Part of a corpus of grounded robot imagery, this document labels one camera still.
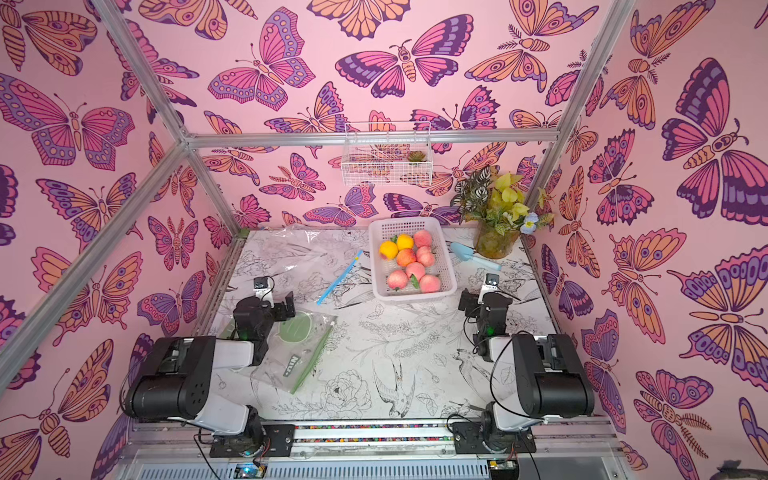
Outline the clear blue-zipper zip-top bag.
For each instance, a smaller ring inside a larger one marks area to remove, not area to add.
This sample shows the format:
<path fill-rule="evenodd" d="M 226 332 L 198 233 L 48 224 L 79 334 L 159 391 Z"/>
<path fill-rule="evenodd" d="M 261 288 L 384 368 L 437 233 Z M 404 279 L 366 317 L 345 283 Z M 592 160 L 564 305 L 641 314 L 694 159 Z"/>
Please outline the clear blue-zipper zip-top bag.
<path fill-rule="evenodd" d="M 249 274 L 299 304 L 342 309 L 372 297 L 368 237 L 361 230 L 286 228 L 256 232 Z"/>

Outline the orange-red peach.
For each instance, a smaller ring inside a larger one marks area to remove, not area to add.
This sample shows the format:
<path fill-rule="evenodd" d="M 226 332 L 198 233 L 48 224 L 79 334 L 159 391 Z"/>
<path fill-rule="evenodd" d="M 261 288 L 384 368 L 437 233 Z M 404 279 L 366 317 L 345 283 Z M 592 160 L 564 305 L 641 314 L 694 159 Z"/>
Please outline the orange-red peach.
<path fill-rule="evenodd" d="M 416 262 L 417 258 L 413 249 L 405 249 L 398 252 L 395 260 L 400 267 L 405 268 L 410 263 Z"/>

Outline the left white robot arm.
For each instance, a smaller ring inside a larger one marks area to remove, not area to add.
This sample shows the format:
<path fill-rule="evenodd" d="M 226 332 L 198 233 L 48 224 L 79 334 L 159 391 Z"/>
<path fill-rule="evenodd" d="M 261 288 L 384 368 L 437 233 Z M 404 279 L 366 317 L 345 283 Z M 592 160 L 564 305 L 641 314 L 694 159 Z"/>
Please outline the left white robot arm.
<path fill-rule="evenodd" d="M 264 451 L 268 437 L 257 410 L 214 393 L 211 379 L 218 370 L 260 366 L 274 324 L 295 315 L 292 293 L 276 304 L 250 296 L 233 311 L 234 340 L 214 336 L 158 340 L 124 395 L 125 414 L 142 422 L 191 424 L 211 432 L 238 455 Z"/>

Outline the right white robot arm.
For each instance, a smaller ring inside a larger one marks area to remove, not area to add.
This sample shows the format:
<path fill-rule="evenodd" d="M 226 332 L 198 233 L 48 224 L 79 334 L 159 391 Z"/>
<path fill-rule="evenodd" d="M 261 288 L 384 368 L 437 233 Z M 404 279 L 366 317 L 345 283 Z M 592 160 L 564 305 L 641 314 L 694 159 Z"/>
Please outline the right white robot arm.
<path fill-rule="evenodd" d="M 461 293 L 458 310 L 473 320 L 473 350 L 491 364 L 488 375 L 492 401 L 472 426 L 466 441 L 479 440 L 490 452 L 534 450 L 531 428 L 557 418 L 594 413 L 595 398 L 573 341 L 564 334 L 537 336 L 506 331 L 513 298 L 499 291 Z"/>

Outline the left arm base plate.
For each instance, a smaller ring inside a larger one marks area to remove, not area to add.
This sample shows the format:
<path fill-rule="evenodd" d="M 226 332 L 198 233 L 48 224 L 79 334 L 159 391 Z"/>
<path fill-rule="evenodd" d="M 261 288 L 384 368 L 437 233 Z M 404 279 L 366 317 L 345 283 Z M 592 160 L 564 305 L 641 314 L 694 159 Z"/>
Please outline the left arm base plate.
<path fill-rule="evenodd" d="M 251 432 L 215 436 L 209 456 L 218 458 L 288 457 L 294 444 L 295 424 L 265 424 Z"/>

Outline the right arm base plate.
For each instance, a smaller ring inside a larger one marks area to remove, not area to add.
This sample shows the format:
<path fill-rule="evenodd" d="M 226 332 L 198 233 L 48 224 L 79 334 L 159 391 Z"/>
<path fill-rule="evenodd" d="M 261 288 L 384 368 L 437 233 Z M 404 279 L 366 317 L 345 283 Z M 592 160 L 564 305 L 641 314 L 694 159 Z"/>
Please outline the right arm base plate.
<path fill-rule="evenodd" d="M 505 432 L 495 427 L 486 427 L 478 422 L 451 422 L 448 430 L 453 437 L 454 449 L 457 454 L 508 454 L 536 453 L 537 446 L 533 433 L 527 429 L 516 432 Z"/>

